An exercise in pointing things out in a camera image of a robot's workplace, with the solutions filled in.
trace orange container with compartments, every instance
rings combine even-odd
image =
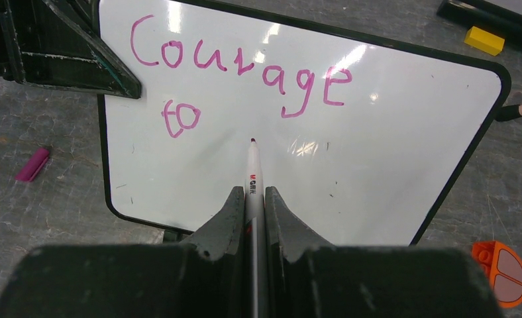
[[[522,260],[515,251],[496,240],[477,242],[472,257],[486,273],[501,307],[522,303]]]

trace pink marker cap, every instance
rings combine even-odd
[[[15,176],[18,181],[31,182],[44,164],[48,161],[49,151],[45,148],[39,148],[32,156],[27,164]]]

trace handwritten word to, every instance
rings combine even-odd
[[[134,45],[134,42],[135,42],[134,38],[136,37],[136,34],[137,34],[136,30],[137,30],[138,26],[141,23],[143,23],[144,21],[151,19],[151,18],[154,18],[154,15],[147,15],[145,17],[142,17],[142,18],[136,20],[132,24],[132,28],[130,30],[130,49],[132,50],[132,54],[134,55],[134,57],[140,64],[142,64],[144,66],[155,67],[155,66],[160,65],[160,61],[159,60],[157,60],[157,61],[145,60],[143,57],[138,55],[136,47]],[[216,67],[221,72],[227,72],[228,68],[222,64],[220,50],[215,50],[210,55],[210,58],[208,60],[201,61],[199,59],[199,53],[201,52],[201,47],[203,46],[203,43],[204,43],[203,40],[199,40],[196,43],[196,45],[194,46],[193,63],[195,64],[195,66],[199,69]],[[176,69],[183,62],[183,56],[184,56],[183,53],[185,52],[185,49],[184,49],[184,45],[182,42],[175,41],[175,40],[167,41],[167,42],[163,43],[163,45],[161,45],[161,47],[159,47],[159,50],[160,50],[160,53],[162,56],[163,64],[165,64],[167,67]],[[177,52],[177,54],[176,54],[177,58],[169,60],[166,55],[166,52],[168,50],[175,50]],[[243,76],[245,73],[253,70],[256,66],[256,64],[254,62],[244,65],[242,48],[237,48],[236,58],[234,59],[234,64],[236,64],[236,75],[237,76]],[[285,74],[286,74],[286,72],[285,72],[285,70],[282,69],[281,66],[268,65],[263,69],[263,72],[261,75],[261,80],[262,80],[263,84],[270,86],[270,87],[275,87],[276,89],[278,89],[278,92],[281,95],[285,95],[286,94],[286,92],[284,90]],[[342,78],[333,77],[334,75],[337,76],[340,74],[342,74]],[[297,84],[298,88],[300,88],[301,90],[304,91],[304,100],[303,100],[302,106],[296,112],[293,112],[289,109],[287,110],[286,107],[282,107],[281,114],[280,114],[282,118],[298,117],[304,113],[304,111],[306,110],[306,106],[308,105],[310,95],[311,95],[311,92],[312,92],[312,89],[314,86],[314,79],[315,79],[315,74],[308,69],[297,71],[296,84]],[[323,103],[326,105],[332,105],[332,106],[343,106],[344,103],[342,101],[332,101],[329,99],[330,98],[329,89],[330,89],[330,86],[334,83],[335,84],[346,84],[346,83],[350,83],[351,81],[352,81],[352,75],[348,69],[344,69],[344,68],[337,69],[334,66],[331,66],[327,70],[327,73],[325,76],[325,84],[323,87]],[[162,116],[165,118],[168,132],[172,138],[177,138],[184,129],[192,129],[198,123],[201,112],[198,108],[194,107],[193,105],[182,103],[176,107],[175,111],[167,111],[168,107],[169,107],[169,105],[166,104],[166,106],[164,107],[164,111],[162,111]],[[188,108],[194,112],[195,120],[192,125],[187,126],[187,125],[182,124],[182,122],[180,120],[180,116],[178,115],[180,113],[181,108]],[[178,119],[178,123],[181,128],[176,133],[173,133],[173,131],[171,130],[171,127],[169,126],[169,121],[167,120],[168,115],[175,115]]]

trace gray floor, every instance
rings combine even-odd
[[[435,16],[441,0],[230,2],[499,62],[513,78],[508,102],[522,103],[522,52],[494,58],[468,47],[463,28]],[[98,132],[94,96],[0,79],[0,291],[41,244],[160,241],[161,231],[107,210]],[[52,159],[35,182],[16,182],[38,146],[51,146]],[[419,244],[470,250],[494,239],[522,257],[522,119],[491,126]],[[505,312],[522,317],[522,304]]]

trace wooden block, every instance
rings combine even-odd
[[[464,43],[491,54],[492,56],[496,56],[503,50],[505,39],[473,26],[468,33],[466,33]]]

